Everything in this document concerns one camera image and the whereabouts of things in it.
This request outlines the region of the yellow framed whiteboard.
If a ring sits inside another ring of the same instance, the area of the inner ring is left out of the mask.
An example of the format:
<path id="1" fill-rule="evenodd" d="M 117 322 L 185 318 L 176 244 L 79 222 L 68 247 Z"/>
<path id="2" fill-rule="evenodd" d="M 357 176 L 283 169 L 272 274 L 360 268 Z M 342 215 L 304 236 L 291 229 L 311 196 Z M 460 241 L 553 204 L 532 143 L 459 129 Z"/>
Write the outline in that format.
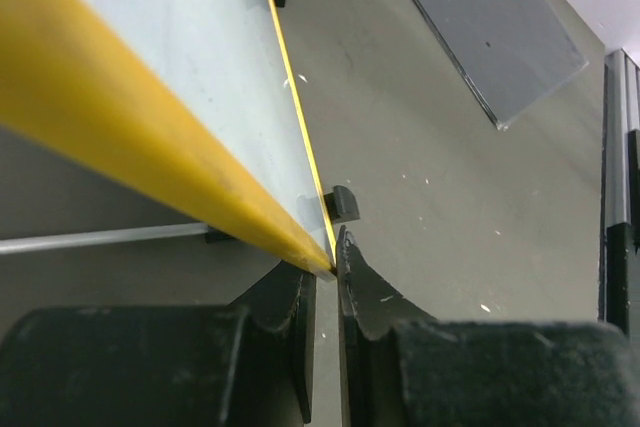
<path id="1" fill-rule="evenodd" d="M 236 239 L 318 277 L 335 240 L 274 0 L 1 0 L 1 125 L 182 215 L 18 231 L 5 256 L 186 237 Z"/>

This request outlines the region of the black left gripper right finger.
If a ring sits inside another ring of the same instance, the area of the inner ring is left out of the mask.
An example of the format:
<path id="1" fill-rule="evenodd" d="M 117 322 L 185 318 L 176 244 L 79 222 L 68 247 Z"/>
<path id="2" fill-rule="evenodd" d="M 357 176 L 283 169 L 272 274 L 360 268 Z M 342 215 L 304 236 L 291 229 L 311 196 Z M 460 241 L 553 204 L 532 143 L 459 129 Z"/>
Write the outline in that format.
<path id="1" fill-rule="evenodd" d="M 596 322 L 439 320 L 336 245 L 347 426 L 635 426 L 639 360 Z"/>

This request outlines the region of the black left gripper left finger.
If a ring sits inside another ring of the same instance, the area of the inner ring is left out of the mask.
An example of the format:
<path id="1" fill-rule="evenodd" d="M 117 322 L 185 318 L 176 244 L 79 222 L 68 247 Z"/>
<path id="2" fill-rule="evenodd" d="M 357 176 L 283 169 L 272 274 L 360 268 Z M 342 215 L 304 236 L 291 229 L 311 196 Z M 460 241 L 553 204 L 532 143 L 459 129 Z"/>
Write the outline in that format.
<path id="1" fill-rule="evenodd" d="M 1 344 L 1 422 L 304 425 L 315 288 L 283 262 L 226 306 L 34 310 Z"/>

